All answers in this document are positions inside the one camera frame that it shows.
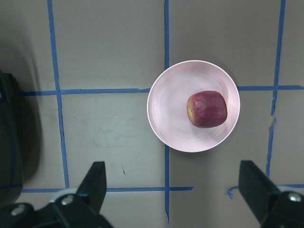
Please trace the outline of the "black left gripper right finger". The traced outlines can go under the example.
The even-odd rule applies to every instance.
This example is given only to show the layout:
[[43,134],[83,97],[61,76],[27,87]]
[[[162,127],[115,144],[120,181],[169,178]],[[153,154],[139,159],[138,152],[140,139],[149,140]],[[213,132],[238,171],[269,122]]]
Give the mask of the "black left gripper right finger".
[[276,186],[250,160],[240,162],[238,187],[261,228],[304,226],[304,195]]

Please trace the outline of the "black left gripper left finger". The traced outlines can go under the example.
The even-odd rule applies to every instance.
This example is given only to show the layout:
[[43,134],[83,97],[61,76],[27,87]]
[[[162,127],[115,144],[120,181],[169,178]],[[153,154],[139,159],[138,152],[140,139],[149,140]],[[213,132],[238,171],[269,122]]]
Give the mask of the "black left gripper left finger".
[[105,162],[97,161],[78,189],[64,190],[52,202],[52,208],[63,228],[105,228],[106,219],[100,215],[105,195]]

